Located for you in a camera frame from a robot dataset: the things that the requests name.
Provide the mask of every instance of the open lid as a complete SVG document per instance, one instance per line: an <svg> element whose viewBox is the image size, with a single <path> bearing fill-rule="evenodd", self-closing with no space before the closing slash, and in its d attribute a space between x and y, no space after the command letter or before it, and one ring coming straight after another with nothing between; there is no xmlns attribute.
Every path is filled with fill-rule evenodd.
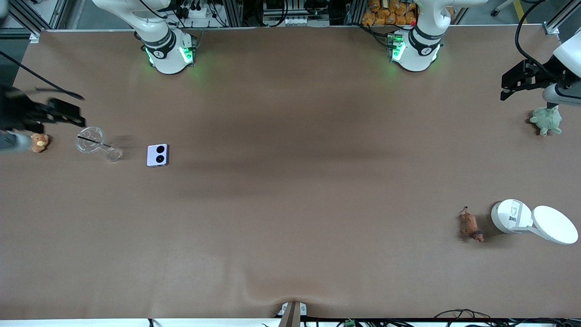
<svg viewBox="0 0 581 327"><path fill-rule="evenodd" d="M577 228L558 210L540 205L533 209L532 218L536 229L559 244L573 244L579 238Z"/></svg>

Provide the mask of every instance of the green plush toy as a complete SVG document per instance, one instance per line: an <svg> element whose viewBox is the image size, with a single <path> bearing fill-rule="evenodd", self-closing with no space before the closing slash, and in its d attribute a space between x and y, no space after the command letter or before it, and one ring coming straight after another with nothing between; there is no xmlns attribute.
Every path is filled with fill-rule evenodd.
<svg viewBox="0 0 581 327"><path fill-rule="evenodd" d="M559 128L561 123L561 115L559 114L559 106L553 108L539 108L533 111L533 116L530 122L540 128L539 135L547 136L548 131L553 131L555 134L561 134L563 131Z"/></svg>

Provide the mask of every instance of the toy phone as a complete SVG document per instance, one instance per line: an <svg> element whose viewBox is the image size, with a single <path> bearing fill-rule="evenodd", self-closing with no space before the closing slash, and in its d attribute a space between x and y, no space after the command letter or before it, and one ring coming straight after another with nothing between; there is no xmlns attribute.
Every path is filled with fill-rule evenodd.
<svg viewBox="0 0 581 327"><path fill-rule="evenodd" d="M159 167L167 166L167 144L156 144L147 147L147 166Z"/></svg>

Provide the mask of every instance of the brown table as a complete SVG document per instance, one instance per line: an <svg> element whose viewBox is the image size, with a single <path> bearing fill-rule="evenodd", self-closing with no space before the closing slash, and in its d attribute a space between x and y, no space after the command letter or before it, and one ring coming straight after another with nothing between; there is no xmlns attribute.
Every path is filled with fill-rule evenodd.
<svg viewBox="0 0 581 327"><path fill-rule="evenodd" d="M23 62L127 159L78 152L68 125L2 156L0 318L579 316L581 243L488 218L518 198L581 227L581 111L539 137L540 90L499 101L514 30L452 27L422 73L357 28L209 31L175 76L132 33L44 33ZM522 45L544 61L557 41L526 26ZM157 143L170 165L147 168ZM487 242L458 235L465 205Z"/></svg>

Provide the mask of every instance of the yellow tape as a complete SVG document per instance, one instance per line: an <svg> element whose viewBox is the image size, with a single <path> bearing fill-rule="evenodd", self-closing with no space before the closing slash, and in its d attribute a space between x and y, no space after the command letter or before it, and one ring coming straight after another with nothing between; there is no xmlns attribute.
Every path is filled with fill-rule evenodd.
<svg viewBox="0 0 581 327"><path fill-rule="evenodd" d="M514 0L512 2L512 4L514 5L514 10L517 12L518 21L520 22L522 19L522 16L524 16L524 14L525 14L525 11L522 10L521 0Z"/></svg>

